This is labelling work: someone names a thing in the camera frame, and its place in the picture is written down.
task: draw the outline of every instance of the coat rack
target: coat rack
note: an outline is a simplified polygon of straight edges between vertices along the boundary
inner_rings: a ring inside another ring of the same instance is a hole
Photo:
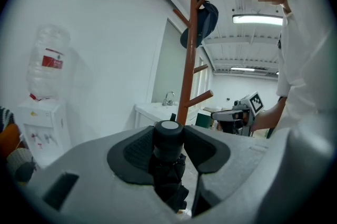
[[[200,6],[205,2],[205,0],[191,0],[190,6],[190,20],[188,21],[184,15],[178,10],[174,9],[173,12],[183,21],[183,23],[189,29],[189,36],[187,39],[187,52],[185,61],[185,70],[183,85],[181,88],[180,102],[178,108],[177,122],[185,125],[187,119],[187,113],[189,107],[196,105],[204,100],[207,100],[213,96],[213,92],[208,90],[207,92],[197,96],[196,98],[190,100],[193,74],[208,68],[208,65],[202,65],[194,68],[195,64],[195,52],[196,52],[196,39],[197,39],[197,11]]]

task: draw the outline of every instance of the ceiling light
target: ceiling light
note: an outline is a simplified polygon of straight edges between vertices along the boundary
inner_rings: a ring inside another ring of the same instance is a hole
[[[231,67],[231,70],[239,70],[239,71],[255,71],[255,69],[247,69],[246,67]]]
[[[280,16],[263,15],[263,14],[236,14],[236,15],[233,15],[233,23],[234,24],[257,23],[257,24],[282,25],[283,18]]]

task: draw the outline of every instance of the hat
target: hat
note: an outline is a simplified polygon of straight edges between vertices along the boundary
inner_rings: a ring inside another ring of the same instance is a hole
[[[217,18],[219,12],[217,8],[212,5],[209,1],[203,3],[205,8],[198,9],[197,11],[197,37],[196,37],[196,47],[199,47],[201,42],[205,37],[213,32],[216,26]],[[180,37],[180,43],[187,48],[187,39],[189,37],[189,29],[187,28]]]

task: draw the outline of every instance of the man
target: man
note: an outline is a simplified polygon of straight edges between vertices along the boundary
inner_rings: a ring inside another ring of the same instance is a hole
[[[334,26],[326,0],[258,0],[282,5],[284,12],[279,48],[280,101],[270,110],[260,113],[252,131],[277,126],[276,130],[292,127],[304,115],[317,111],[302,72]]]

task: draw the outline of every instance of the faucet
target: faucet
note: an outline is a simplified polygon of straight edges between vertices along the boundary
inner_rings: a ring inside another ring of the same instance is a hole
[[[170,94],[170,93],[172,93],[172,95],[174,97],[174,93],[172,91],[167,92],[166,97],[163,101],[163,106],[166,106],[166,105],[172,106],[173,105],[173,100],[167,100],[167,95]]]

